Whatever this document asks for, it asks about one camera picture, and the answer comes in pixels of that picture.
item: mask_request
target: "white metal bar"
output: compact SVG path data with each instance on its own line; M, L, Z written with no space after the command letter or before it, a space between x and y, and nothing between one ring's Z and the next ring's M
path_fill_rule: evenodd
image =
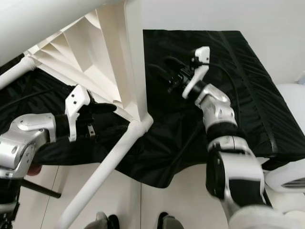
M34 60L31 57L23 57L18 64L0 75L0 90L34 68Z
M119 0L14 0L0 7L0 66L95 8Z
M153 124L153 119L147 114L145 121L131 121L126 133L102 161L93 175L88 179L73 201L65 209L60 217L56 229L68 229L75 221L80 212L92 199L100 186L104 183L110 173L117 167L132 145L141 137Z

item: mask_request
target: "black fabric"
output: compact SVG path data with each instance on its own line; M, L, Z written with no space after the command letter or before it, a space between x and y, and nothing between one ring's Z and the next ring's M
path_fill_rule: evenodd
M189 64L185 50L201 46L209 46L210 62L221 65L233 77L240 100L241 128L255 155L276 158L281 162L305 157L302 131L240 32L145 30L143 34L147 103L154 123L130 149L117 170L145 184L167 187L175 173L206 162L207 140L202 111L184 100L180 92L168 94L168 86L160 80L162 73L149 67L149 64L155 64L170 71L163 63L166 56ZM221 70L210 67L204 81L227 93L233 108L236 108L234 91ZM29 98L1 111L0 133L7 130L12 119L22 114L62 114L65 97L71 87L37 69L1 90L0 109L22 96L54 87L61 89ZM97 114L94 118L94 128L105 140L95 143L80 137L76 142L69 143L63 139L40 149L34 163L77 165L101 162L122 136L128 122L113 113Z

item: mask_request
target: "chair leg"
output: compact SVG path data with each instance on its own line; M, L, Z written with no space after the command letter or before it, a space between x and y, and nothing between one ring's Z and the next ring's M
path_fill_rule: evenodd
M47 189L45 187L36 185L36 184L34 184L34 183L32 183L28 180L25 180L25 179L22 180L21 186L29 188L31 190L34 190L36 192L40 192L42 194L48 195L50 197L54 197L54 198L60 198L61 197L61 193L54 192L50 189Z

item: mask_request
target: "white floor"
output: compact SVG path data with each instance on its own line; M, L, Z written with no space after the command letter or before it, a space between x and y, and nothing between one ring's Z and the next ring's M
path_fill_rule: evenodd
M60 199L50 198L26 188L21 189L20 203L14 229L52 229L58 217L71 202L98 164L73 167L44 166L42 172L28 180L62 192ZM122 229L156 229L162 211L173 214L185 229L227 229L226 218L218 200L205 189L205 165L189 167L178 173L166 189L141 185L114 171L82 211L71 229L83 229L95 220L98 211L116 214ZM278 194L268 190L274 207L305 211L303 194Z

